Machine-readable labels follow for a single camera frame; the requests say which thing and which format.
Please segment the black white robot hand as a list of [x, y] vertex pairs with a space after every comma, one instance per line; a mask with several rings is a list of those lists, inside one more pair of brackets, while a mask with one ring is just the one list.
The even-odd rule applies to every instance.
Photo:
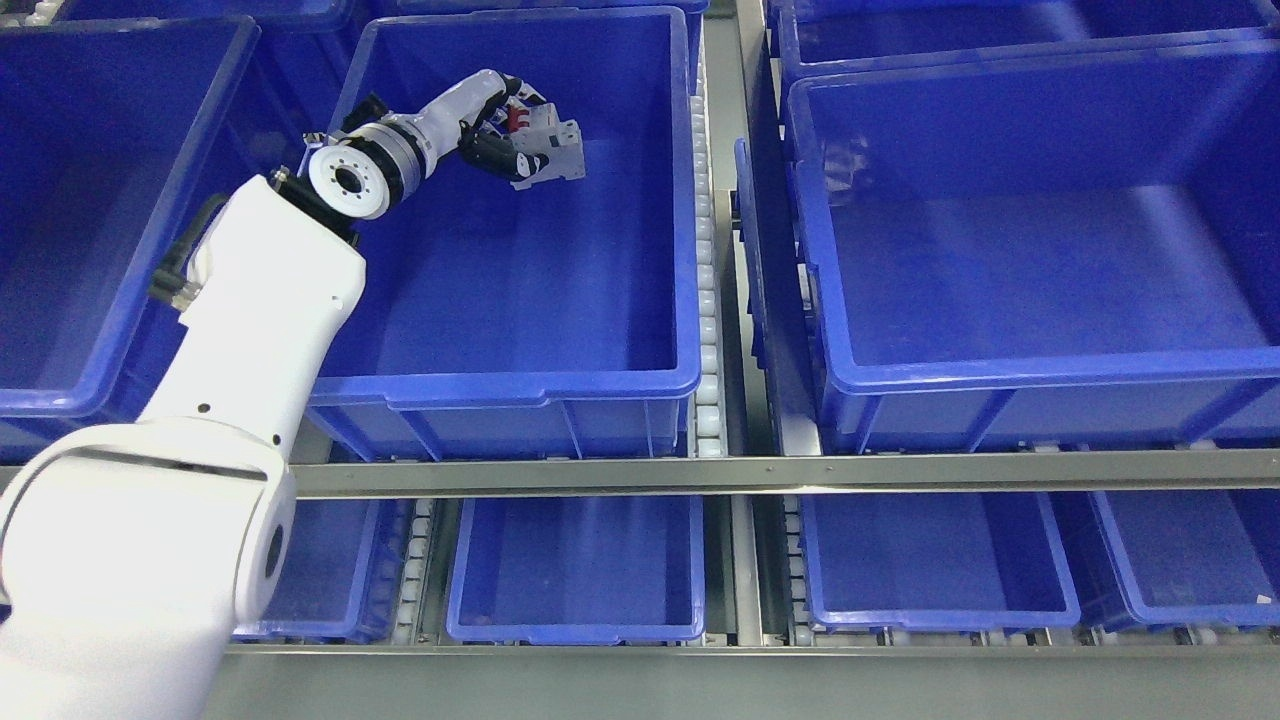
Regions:
[[399, 123], [413, 138], [426, 179], [451, 152], [509, 182], [530, 181], [550, 165], [544, 152], [525, 152], [502, 129], [512, 109], [527, 110], [547, 99], [518, 77], [477, 70]]

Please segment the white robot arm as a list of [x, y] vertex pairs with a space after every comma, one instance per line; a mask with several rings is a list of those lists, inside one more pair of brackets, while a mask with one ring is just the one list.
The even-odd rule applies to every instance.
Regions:
[[5, 719], [201, 716], [291, 542], [292, 445], [365, 287], [349, 224], [407, 199], [488, 117], [438, 99], [216, 204], [163, 282], [186, 336], [140, 418], [65, 436], [4, 491]]

